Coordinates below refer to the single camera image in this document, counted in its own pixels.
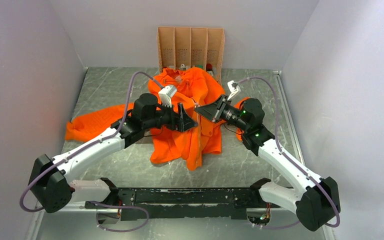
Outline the orange jacket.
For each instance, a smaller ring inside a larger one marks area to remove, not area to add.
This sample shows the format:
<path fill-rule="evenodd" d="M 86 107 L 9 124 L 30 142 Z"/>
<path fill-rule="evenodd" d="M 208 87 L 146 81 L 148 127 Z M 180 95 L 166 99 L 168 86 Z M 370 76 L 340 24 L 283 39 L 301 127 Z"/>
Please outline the orange jacket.
<path fill-rule="evenodd" d="M 183 159 L 190 171 L 202 166 L 203 155 L 222 153 L 221 125 L 199 115 L 195 109 L 209 105 L 225 94 L 223 87 L 207 71 L 165 68 L 147 84 L 157 104 L 150 113 L 136 113 L 137 103 L 109 106 L 80 115 L 65 127 L 65 140 L 85 143 L 126 116 L 125 122 L 139 121 L 139 127 L 150 131 L 154 151 L 153 164 Z"/>

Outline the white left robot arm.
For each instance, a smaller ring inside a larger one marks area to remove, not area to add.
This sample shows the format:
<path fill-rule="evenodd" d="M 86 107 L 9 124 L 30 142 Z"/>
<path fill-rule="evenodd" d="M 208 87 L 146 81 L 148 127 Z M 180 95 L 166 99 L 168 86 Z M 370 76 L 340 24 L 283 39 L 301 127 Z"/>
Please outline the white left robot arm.
<path fill-rule="evenodd" d="M 34 161 L 27 189 L 47 213 L 55 213 L 70 202 L 85 201 L 89 196 L 92 201 L 112 208 L 119 200 L 112 183 L 99 179 L 80 187 L 75 185 L 76 178 L 96 161 L 141 140 L 148 130 L 167 128 L 183 133 L 197 125 L 181 102 L 175 108 L 160 104 L 151 93 L 143 93 L 131 110 L 98 136 L 69 152 L 54 157 L 39 156 Z"/>

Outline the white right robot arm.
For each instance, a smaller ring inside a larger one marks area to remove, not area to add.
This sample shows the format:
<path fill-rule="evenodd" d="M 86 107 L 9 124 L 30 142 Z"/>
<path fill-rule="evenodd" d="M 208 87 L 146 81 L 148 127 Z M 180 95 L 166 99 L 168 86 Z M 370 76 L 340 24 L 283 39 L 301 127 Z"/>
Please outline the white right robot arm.
<path fill-rule="evenodd" d="M 198 106 L 194 111 L 213 123 L 225 121 L 240 129 L 242 144 L 290 183 L 290 188 L 269 180 L 257 184 L 249 197 L 255 207 L 267 202 L 275 204 L 295 213 L 298 221 L 312 232 L 338 218 L 341 206 L 337 182 L 309 170 L 277 141 L 263 125 L 265 112 L 258 99 L 247 98 L 234 107 L 227 96 L 221 95 L 215 102 Z"/>

